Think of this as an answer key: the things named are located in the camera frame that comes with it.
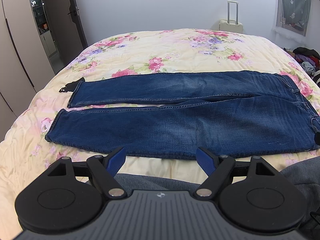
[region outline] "suitcase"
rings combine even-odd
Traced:
[[[230,20],[230,3],[237,4],[236,20]],[[221,19],[219,24],[219,31],[243,33],[243,24],[238,22],[238,2],[228,1],[228,19]]]

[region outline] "bed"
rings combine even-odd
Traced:
[[[44,139],[57,112],[67,108],[71,92],[58,92],[65,84],[81,77],[86,81],[95,81],[159,72],[240,70],[290,76],[301,93],[320,112],[320,89],[290,55],[262,37],[181,29],[127,33],[88,47],[36,94],[29,108],[17,118],[5,140],[0,143],[0,239],[9,240],[20,233],[21,227],[14,209],[15,198],[51,163],[62,156],[69,156],[73,161],[84,161],[95,154],[48,143]],[[114,106],[125,104],[69,110]],[[268,155],[264,158],[280,171],[293,163],[318,155],[320,150]],[[142,157],[127,157],[119,172],[194,183],[202,183],[207,177],[196,161]]]

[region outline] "suitcase handle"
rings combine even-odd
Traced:
[[[228,24],[230,24],[230,3],[236,3],[237,4],[237,13],[236,13],[236,25],[238,25],[238,2],[235,1],[228,1]]]

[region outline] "metal screw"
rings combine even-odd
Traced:
[[[209,197],[212,194],[212,191],[207,188],[201,188],[196,191],[196,194],[200,197]]]
[[[109,190],[109,195],[113,197],[120,197],[124,194],[124,190],[121,188],[112,188]]]

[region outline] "ridged gray surface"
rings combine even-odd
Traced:
[[[91,224],[65,235],[24,231],[16,240],[302,240],[298,232],[258,236],[228,224],[213,203],[198,201],[188,191],[135,190],[125,200],[111,201]]]

